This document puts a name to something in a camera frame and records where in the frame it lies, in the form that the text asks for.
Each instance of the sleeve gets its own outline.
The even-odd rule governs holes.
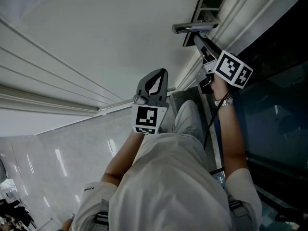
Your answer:
[[[109,201],[116,190],[117,186],[108,182],[91,182],[86,184],[81,193],[79,208],[72,225],[73,230],[86,230],[86,222],[99,213],[102,199]]]
[[[262,224],[262,204],[247,168],[234,171],[226,180],[226,192],[235,200],[248,203],[254,210],[257,225]]]

